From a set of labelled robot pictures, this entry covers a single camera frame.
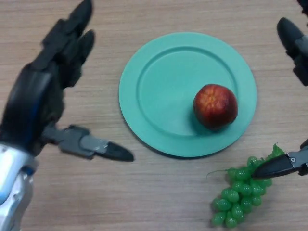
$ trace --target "wooden table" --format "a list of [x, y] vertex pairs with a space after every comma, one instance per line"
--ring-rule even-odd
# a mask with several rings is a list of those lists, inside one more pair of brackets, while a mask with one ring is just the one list
[[[79, 0], [0, 0], [0, 108], [21, 68], [40, 51], [51, 26]], [[308, 137], [308, 89], [276, 33], [283, 16], [307, 31], [308, 19], [295, 1], [280, 0], [95, 0], [89, 28], [96, 31], [82, 79], [66, 91], [60, 126], [80, 124], [96, 136], [132, 150], [133, 163], [61, 154], [46, 147], [38, 157], [35, 194], [25, 231], [204, 231], [212, 230], [210, 202], [227, 186], [223, 173], [251, 155], [263, 157], [278, 142], [296, 151]], [[166, 33], [198, 31], [231, 44], [255, 75], [258, 104], [247, 132], [209, 158], [175, 160], [138, 142], [118, 105], [121, 73], [133, 53]], [[308, 179], [277, 178], [239, 230], [306, 229]]]

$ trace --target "grape bunch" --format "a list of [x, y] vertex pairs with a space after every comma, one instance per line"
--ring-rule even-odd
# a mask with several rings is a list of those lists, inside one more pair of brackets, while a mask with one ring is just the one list
[[283, 150], [275, 144], [266, 159], [251, 156], [246, 166], [226, 170], [230, 186], [222, 190], [221, 197], [212, 203], [216, 211], [211, 220], [213, 226], [235, 228], [245, 221], [245, 216], [252, 212], [254, 206], [262, 204], [261, 197], [266, 194], [267, 187], [272, 185], [272, 179], [254, 180], [252, 173], [260, 164], [282, 154]]

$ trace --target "plate rim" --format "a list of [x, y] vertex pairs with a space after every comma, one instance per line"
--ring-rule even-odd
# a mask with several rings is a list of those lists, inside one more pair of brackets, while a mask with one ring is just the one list
[[[195, 154], [195, 155], [184, 155], [184, 154], [175, 154], [175, 153], [172, 153], [170, 151], [168, 151], [167, 149], [164, 149], [162, 146], [159, 147], [159, 145], [155, 144], [157, 142], [151, 142], [147, 137], [146, 135], [144, 135], [144, 133], [142, 134], [142, 132], [140, 132], [140, 129], [136, 128], [138, 126], [135, 126], [134, 125], [134, 122], [131, 121], [131, 119], [129, 118], [128, 116], [128, 112], [127, 110], [125, 109], [124, 107], [124, 104], [123, 103], [123, 79], [125, 79], [126, 75], [128, 75], [129, 73], [127, 73], [130, 65], [135, 62], [135, 60], [137, 60], [139, 58], [140, 55], [142, 55], [142, 52], [143, 51], [146, 51], [147, 47], [151, 46], [153, 43], [155, 45], [155, 43], [161, 41], [162, 39], [166, 39], [168, 37], [177, 37], [177, 36], [189, 36], [189, 37], [193, 37], [193, 36], [202, 36], [203, 38], [208, 38], [210, 40], [213, 40], [213, 41], [216, 41], [217, 43], [220, 43], [220, 45], [223, 45], [225, 48], [228, 47], [228, 49], [230, 49], [231, 51], [231, 55], [234, 56], [236, 55], [237, 58], [239, 58], [240, 60], [238, 61], [239, 63], [241, 64], [244, 64], [245, 67], [245, 71], [250, 75], [249, 76], [249, 79], [250, 79], [250, 82], [252, 83], [252, 91], [253, 91], [253, 95], [254, 95], [254, 105], [252, 105], [252, 109], [250, 111], [251, 115], [250, 117], [247, 119], [247, 122], [245, 124], [245, 129], [243, 129], [242, 131], [238, 132], [237, 135], [234, 135], [233, 136], [233, 139], [231, 142], [226, 142], [227, 144], [225, 145], [219, 145], [220, 147], [216, 149], [216, 151], [210, 151], [210, 152], [207, 152], [206, 150], [204, 151], [204, 153], [202, 154]], [[151, 59], [151, 57], [147, 58], [145, 63], [149, 62], [149, 60]], [[166, 155], [169, 155], [169, 156], [173, 156], [175, 158], [199, 158], [199, 157], [205, 157], [205, 156], [208, 156], [208, 155], [211, 155], [211, 154], [214, 154], [214, 153], [217, 153], [219, 151], [222, 151], [224, 150], [225, 148], [229, 147], [230, 145], [234, 144], [245, 132], [246, 130], [249, 128], [253, 118], [254, 118], [254, 115], [255, 115], [255, 112], [256, 112], [256, 109], [257, 109], [257, 83], [256, 83], [256, 80], [255, 80], [255, 77], [254, 77], [254, 74], [249, 66], [249, 64], [247, 63], [247, 61], [242, 57], [241, 54], [239, 54], [239, 52], [237, 50], [235, 50], [235, 48], [233, 48], [231, 45], [227, 44], [226, 42], [222, 41], [221, 39], [217, 38], [217, 37], [214, 37], [212, 35], [208, 35], [208, 34], [204, 34], [204, 33], [199, 33], [199, 32], [175, 32], [175, 33], [169, 33], [169, 34], [165, 34], [165, 35], [162, 35], [162, 36], [159, 36], [149, 42], [147, 42], [146, 44], [144, 44], [143, 46], [141, 46], [132, 56], [131, 58], [129, 59], [129, 61], [127, 62], [127, 64], [125, 65], [125, 68], [122, 72], [122, 75], [121, 75], [121, 79], [120, 79], [120, 83], [119, 83], [119, 93], [118, 93], [118, 96], [119, 96], [119, 105], [120, 105], [120, 110], [121, 110], [121, 113], [122, 113], [122, 116], [127, 124], [127, 126], [130, 128], [131, 132], [139, 138], [140, 141], [142, 141], [143, 143], [145, 143], [147, 146], [151, 147], [152, 149], [158, 151], [158, 152], [162, 152]]]

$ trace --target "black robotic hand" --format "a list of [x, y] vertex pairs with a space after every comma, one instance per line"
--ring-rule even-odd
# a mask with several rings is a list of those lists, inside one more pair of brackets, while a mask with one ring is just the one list
[[92, 15], [91, 0], [83, 0], [69, 15], [60, 19], [42, 41], [43, 49], [24, 66], [9, 95], [0, 128], [0, 142], [37, 156], [52, 143], [61, 151], [91, 159], [95, 155], [133, 161], [127, 149], [90, 135], [86, 128], [56, 123], [64, 111], [64, 90], [81, 77], [95, 34], [83, 34]]

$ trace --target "red fruit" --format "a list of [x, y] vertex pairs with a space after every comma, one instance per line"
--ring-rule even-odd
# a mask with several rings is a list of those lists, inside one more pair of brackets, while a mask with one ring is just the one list
[[210, 130], [228, 126], [238, 115], [233, 92], [217, 84], [201, 88], [193, 101], [193, 110], [199, 122]]

